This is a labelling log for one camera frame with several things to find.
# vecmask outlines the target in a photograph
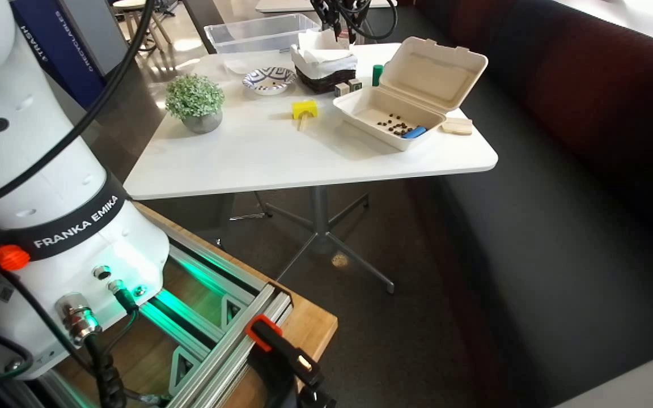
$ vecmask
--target potted plant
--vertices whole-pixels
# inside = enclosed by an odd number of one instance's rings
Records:
[[[204,134],[221,124],[223,90],[202,75],[184,75],[168,84],[166,110],[191,131]]]

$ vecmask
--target container lid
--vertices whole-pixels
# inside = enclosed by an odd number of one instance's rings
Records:
[[[438,112],[460,107],[487,66],[485,55],[410,37],[384,67],[379,87]]]

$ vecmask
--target yellow block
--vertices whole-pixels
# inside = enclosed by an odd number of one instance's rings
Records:
[[[293,119],[300,118],[303,113],[308,113],[311,116],[316,117],[316,102],[312,100],[303,101],[302,103],[292,103],[291,113]]]

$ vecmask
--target patterned bowl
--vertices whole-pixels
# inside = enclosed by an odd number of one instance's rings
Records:
[[[290,69],[268,67],[247,73],[243,85],[259,95],[279,95],[295,80],[296,74]]]

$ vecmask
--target green plant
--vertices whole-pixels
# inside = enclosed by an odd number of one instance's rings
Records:
[[[176,78],[166,90],[166,110],[178,119],[216,113],[226,99],[218,85],[201,75]]]

